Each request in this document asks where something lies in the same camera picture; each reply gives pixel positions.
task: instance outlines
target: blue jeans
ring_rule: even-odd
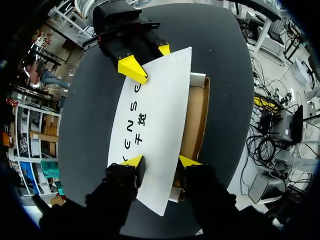
[[[45,69],[43,71],[43,74],[40,78],[40,82],[44,84],[55,84],[59,85],[65,89],[69,88],[69,84],[59,78],[57,78],[55,75],[53,75],[49,70]]]

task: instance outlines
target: white box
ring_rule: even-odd
[[[305,67],[302,63],[296,58],[294,63],[292,64],[292,72],[295,79],[302,85],[310,84],[309,76]]]

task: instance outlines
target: round table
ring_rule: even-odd
[[[210,77],[199,161],[214,166],[227,188],[243,151],[254,97],[250,55],[236,18],[227,9],[204,4],[160,5],[145,8],[142,14],[161,23],[157,34],[170,43],[171,52],[192,47],[191,71]],[[69,89],[59,131],[58,164],[66,196],[81,205],[104,178],[124,80],[96,46],[85,53]],[[120,233],[177,238],[199,229],[188,201],[169,201],[160,217],[136,200]]]

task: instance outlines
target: person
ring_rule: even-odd
[[[55,84],[61,86],[64,89],[69,88],[69,83],[56,77],[51,71],[45,69],[44,62],[42,60],[35,62],[33,65],[26,66],[26,71],[30,75],[30,81],[33,84],[37,84],[39,81],[43,84]]]
[[[311,91],[304,91],[304,94],[308,101],[313,98],[320,98],[320,87],[315,86]]]

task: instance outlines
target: white board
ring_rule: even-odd
[[[148,81],[127,77],[117,105],[108,166],[138,155],[145,174],[137,199],[160,216],[170,196],[187,114],[192,48],[173,52],[143,66]]]

